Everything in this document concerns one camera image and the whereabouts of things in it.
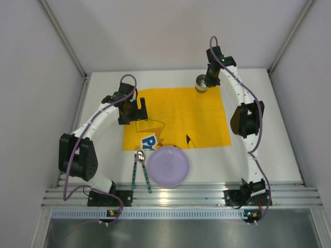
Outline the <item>metal cup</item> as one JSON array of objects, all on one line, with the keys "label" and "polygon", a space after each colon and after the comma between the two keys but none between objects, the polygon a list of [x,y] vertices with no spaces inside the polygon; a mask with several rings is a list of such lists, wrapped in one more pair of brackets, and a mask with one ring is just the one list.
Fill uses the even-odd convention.
[{"label": "metal cup", "polygon": [[208,87],[205,83],[204,74],[200,74],[199,76],[197,76],[196,81],[195,81],[195,90],[201,94],[205,93],[208,90]]}]

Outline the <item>metal fork green handle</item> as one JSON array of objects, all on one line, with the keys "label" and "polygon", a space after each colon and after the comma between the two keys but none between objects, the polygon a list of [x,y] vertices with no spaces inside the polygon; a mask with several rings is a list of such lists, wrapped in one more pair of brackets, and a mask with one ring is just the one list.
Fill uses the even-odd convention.
[{"label": "metal fork green handle", "polygon": [[135,146],[134,149],[134,164],[133,164],[133,172],[132,172],[132,181],[131,181],[131,190],[133,191],[136,187],[136,173],[137,173],[137,162],[138,162],[138,151],[140,150],[140,146]]}]

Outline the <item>metal spoon green handle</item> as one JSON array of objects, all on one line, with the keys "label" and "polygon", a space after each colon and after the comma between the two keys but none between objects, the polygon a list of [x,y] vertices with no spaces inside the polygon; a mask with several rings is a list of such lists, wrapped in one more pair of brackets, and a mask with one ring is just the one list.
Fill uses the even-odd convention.
[{"label": "metal spoon green handle", "polygon": [[145,181],[146,181],[146,185],[147,185],[147,189],[149,194],[152,193],[152,187],[148,178],[148,173],[147,173],[147,169],[145,167],[145,154],[142,150],[138,150],[137,152],[137,156],[138,156],[138,161],[140,162],[140,164],[142,165],[143,168],[143,173],[144,173],[144,177],[145,177]]}]

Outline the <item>yellow printed cloth placemat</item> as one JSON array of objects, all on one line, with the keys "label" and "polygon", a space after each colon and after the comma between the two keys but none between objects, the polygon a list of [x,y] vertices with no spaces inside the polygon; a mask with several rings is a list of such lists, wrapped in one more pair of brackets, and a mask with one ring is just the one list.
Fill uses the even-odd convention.
[{"label": "yellow printed cloth placemat", "polygon": [[152,88],[139,92],[147,120],[124,127],[122,149],[213,148],[231,145],[220,88],[199,93],[193,87]]}]

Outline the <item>purple plastic plate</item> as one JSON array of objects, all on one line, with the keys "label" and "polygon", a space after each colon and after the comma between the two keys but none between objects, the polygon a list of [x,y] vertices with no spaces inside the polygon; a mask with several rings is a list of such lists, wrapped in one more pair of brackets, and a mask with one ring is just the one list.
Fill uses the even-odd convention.
[{"label": "purple plastic plate", "polygon": [[174,188],[188,177],[190,163],[181,149],[170,146],[161,147],[148,158],[147,172],[155,184]]}]

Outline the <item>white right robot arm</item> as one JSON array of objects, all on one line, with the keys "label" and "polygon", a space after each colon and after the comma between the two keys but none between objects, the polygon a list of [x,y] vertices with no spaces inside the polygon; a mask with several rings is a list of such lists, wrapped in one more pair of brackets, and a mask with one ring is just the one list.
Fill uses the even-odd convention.
[{"label": "white right robot arm", "polygon": [[211,46],[207,51],[208,87],[224,84],[236,109],[230,120],[232,132],[243,142],[247,167],[244,169],[240,194],[244,199],[265,193],[266,186],[262,172],[257,165],[257,149],[261,142],[261,120],[264,103],[258,101],[252,91],[242,82],[233,57],[225,57],[220,46]]}]

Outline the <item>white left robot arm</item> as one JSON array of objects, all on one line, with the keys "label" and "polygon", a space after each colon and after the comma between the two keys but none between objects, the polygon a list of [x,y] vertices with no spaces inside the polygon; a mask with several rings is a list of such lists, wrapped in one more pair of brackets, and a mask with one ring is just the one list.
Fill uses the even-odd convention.
[{"label": "white left robot arm", "polygon": [[120,83],[118,91],[106,96],[97,111],[80,128],[59,139],[58,169],[69,177],[78,177],[94,191],[114,194],[115,183],[98,170],[94,143],[111,124],[128,125],[147,120],[145,98],[138,98],[135,86]]}]

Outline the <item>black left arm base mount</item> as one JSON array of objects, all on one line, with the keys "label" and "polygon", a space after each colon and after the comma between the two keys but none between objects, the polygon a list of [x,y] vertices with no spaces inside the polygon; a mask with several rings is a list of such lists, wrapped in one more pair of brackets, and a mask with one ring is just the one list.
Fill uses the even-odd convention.
[{"label": "black left arm base mount", "polygon": [[87,194],[87,189],[87,187],[84,187],[83,193],[88,196],[87,205],[89,207],[120,207],[121,205],[117,198],[123,202],[124,207],[131,207],[133,201],[132,190],[115,190],[113,194],[117,198],[114,198],[93,190],[90,190]]}]

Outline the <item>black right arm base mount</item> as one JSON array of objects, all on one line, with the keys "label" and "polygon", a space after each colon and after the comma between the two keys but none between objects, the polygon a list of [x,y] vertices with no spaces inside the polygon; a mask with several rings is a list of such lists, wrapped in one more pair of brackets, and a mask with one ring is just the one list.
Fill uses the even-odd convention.
[{"label": "black right arm base mount", "polygon": [[265,193],[256,196],[251,196],[246,198],[242,196],[240,190],[226,190],[223,192],[225,205],[227,207],[232,207],[238,209],[243,206],[266,206],[269,200],[269,190]]}]

